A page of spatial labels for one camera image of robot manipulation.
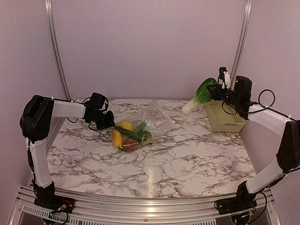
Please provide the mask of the fake bok choy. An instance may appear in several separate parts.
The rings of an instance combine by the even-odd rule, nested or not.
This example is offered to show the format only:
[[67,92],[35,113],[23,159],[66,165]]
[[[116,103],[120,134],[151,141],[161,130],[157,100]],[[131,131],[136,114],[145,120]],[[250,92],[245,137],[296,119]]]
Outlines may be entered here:
[[207,78],[204,80],[201,85],[198,87],[195,96],[188,103],[183,105],[182,112],[185,115],[190,114],[194,109],[196,109],[199,105],[207,103],[212,100],[211,93],[208,90],[209,85],[215,85],[217,81],[214,78]]

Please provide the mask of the clear zip top bag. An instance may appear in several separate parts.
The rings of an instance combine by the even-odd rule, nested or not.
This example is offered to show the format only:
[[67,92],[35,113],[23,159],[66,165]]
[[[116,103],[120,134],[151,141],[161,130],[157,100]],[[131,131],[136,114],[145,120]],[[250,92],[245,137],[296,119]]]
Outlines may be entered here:
[[[161,136],[163,136],[168,131],[170,131],[171,128],[175,125],[175,121],[172,120],[171,117],[166,114],[163,108],[156,101],[151,101],[146,108],[123,118],[121,121],[117,122],[115,126],[120,126],[120,123],[123,120],[129,121],[132,124],[134,129],[142,122],[145,122],[147,124],[146,130],[151,133],[152,137],[146,141],[139,141],[140,145],[138,149],[159,139]],[[122,134],[122,138],[124,142],[129,137]],[[118,152],[124,152],[122,150],[122,146],[115,149]]]

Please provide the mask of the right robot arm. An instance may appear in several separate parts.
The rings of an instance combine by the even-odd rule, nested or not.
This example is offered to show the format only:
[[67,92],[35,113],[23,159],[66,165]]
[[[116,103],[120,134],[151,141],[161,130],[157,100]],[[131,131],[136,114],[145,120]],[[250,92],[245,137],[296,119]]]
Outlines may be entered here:
[[237,76],[234,88],[226,80],[222,84],[209,84],[212,99],[221,100],[232,107],[240,117],[271,131],[281,139],[274,160],[257,175],[242,182],[234,197],[220,199],[215,207],[220,215],[248,210],[256,206],[255,197],[280,182],[288,173],[300,168],[300,122],[261,103],[251,100],[252,81]]

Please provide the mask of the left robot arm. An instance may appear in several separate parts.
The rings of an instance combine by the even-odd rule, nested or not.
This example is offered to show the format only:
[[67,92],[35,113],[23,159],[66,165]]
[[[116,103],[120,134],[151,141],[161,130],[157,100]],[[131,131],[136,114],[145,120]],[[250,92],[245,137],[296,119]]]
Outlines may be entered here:
[[33,173],[34,204],[53,213],[71,214],[74,199],[56,195],[47,162],[47,137],[53,118],[83,119],[96,124],[96,130],[113,127],[114,115],[108,110],[108,99],[93,93],[83,102],[74,102],[34,95],[27,103],[20,119],[22,135],[27,143],[29,166]]

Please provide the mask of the fake yellow pepper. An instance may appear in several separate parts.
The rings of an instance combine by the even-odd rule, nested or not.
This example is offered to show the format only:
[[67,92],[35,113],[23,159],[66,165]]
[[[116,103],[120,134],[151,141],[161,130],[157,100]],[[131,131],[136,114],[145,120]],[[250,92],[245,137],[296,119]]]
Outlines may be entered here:
[[133,131],[133,130],[134,130],[132,124],[131,124],[129,121],[127,121],[127,120],[123,120],[123,121],[120,123],[120,127],[121,127],[121,128],[124,128],[124,129],[127,129],[127,130],[129,130],[129,131]]

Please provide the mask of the fake green cucumber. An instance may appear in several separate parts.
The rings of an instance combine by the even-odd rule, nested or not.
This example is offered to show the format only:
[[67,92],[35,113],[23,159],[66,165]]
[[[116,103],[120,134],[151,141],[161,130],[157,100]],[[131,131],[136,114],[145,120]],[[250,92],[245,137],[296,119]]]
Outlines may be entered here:
[[133,131],[115,126],[114,129],[119,131],[121,134],[128,136],[129,138],[136,139],[138,141],[146,141],[150,139],[151,133],[146,130],[147,124],[145,122],[140,123]]

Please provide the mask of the pale green plastic basket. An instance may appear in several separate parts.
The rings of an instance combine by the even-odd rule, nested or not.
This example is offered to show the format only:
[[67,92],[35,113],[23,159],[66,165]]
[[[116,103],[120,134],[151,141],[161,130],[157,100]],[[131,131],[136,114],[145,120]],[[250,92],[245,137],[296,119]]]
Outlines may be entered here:
[[222,101],[212,100],[203,104],[213,132],[240,132],[246,122],[233,108]]

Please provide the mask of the right aluminium frame post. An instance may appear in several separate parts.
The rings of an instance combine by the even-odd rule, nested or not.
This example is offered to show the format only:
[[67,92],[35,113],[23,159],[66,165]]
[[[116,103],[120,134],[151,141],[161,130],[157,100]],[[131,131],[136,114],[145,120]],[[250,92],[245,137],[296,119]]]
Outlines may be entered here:
[[252,12],[252,5],[253,5],[252,0],[245,1],[241,29],[240,29],[239,39],[238,39],[238,45],[237,45],[237,49],[236,49],[236,53],[235,53],[235,57],[233,60],[233,65],[232,65],[232,72],[231,72],[232,81],[234,81],[235,77],[237,76],[239,65],[241,62],[242,55],[243,55],[243,50],[246,45],[249,24],[250,24],[250,18],[251,18],[251,12]]

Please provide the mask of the aluminium frame post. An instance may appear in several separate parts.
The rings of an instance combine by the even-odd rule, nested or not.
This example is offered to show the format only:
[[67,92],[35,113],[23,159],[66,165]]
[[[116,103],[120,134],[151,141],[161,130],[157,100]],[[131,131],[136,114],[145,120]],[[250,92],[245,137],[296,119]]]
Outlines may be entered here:
[[231,72],[232,81],[234,81],[235,77],[237,76],[239,65],[241,62],[242,55],[243,55],[243,50],[246,45],[249,24],[250,24],[250,18],[251,18],[251,12],[252,12],[252,5],[253,5],[252,0],[245,1],[241,29],[240,29],[239,39],[238,39],[238,45],[237,45],[237,49],[236,49],[236,53],[235,53],[235,57],[233,60],[233,65],[232,65],[232,72]]
[[50,31],[50,37],[52,42],[52,48],[54,52],[54,58],[56,61],[56,66],[60,78],[60,83],[62,85],[62,90],[64,93],[64,96],[67,100],[71,99],[70,92],[68,89],[67,80],[64,73],[63,64],[61,61],[59,46],[58,46],[58,40],[55,30],[55,23],[54,23],[54,16],[53,16],[53,4],[51,0],[45,0],[45,10],[47,14],[48,24],[49,24],[49,31]]

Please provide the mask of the front aluminium rail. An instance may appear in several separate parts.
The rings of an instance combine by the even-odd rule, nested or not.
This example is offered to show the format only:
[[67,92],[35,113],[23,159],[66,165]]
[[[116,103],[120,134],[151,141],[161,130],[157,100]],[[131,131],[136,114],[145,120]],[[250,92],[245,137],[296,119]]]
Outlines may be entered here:
[[69,225],[232,225],[238,213],[220,215],[215,201],[233,194],[194,198],[133,198],[93,195],[57,188],[74,199],[72,213],[51,214],[34,204],[31,187],[20,187],[8,224],[41,225],[44,221]]

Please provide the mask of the left aluminium frame post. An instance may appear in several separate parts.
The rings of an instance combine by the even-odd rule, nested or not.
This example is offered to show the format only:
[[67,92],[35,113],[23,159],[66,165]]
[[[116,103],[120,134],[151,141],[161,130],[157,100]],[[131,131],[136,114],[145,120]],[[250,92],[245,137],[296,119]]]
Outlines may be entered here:
[[54,16],[53,16],[53,4],[51,0],[45,0],[45,10],[47,14],[48,24],[49,24],[49,31],[50,31],[50,37],[52,42],[52,48],[54,52],[54,58],[56,61],[56,66],[60,78],[60,83],[62,85],[62,90],[64,93],[64,96],[67,100],[71,99],[70,92],[68,89],[67,80],[64,73],[63,64],[61,61],[59,46],[58,46],[58,40],[55,30],[55,23],[54,23]]

